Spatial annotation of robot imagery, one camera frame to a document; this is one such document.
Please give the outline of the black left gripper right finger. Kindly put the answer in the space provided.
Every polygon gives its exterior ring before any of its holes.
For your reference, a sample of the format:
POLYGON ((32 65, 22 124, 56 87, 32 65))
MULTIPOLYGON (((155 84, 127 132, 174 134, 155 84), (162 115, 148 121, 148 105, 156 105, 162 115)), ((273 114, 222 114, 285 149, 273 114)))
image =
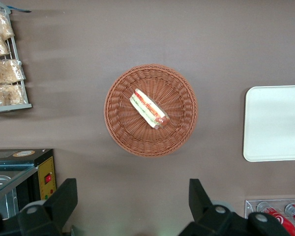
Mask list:
POLYGON ((198 179, 189 180, 189 208, 194 221, 181 236, 288 236, 277 219, 266 213, 251 213, 247 219, 222 205, 214 205, 198 179))

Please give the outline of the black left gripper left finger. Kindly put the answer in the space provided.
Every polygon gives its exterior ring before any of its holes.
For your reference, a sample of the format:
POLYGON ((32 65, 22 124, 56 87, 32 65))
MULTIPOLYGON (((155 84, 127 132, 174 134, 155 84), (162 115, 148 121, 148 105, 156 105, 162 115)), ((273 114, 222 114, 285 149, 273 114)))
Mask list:
POLYGON ((63 236, 77 203, 77 181, 68 178, 43 204, 30 203, 6 220, 0 214, 0 236, 63 236))

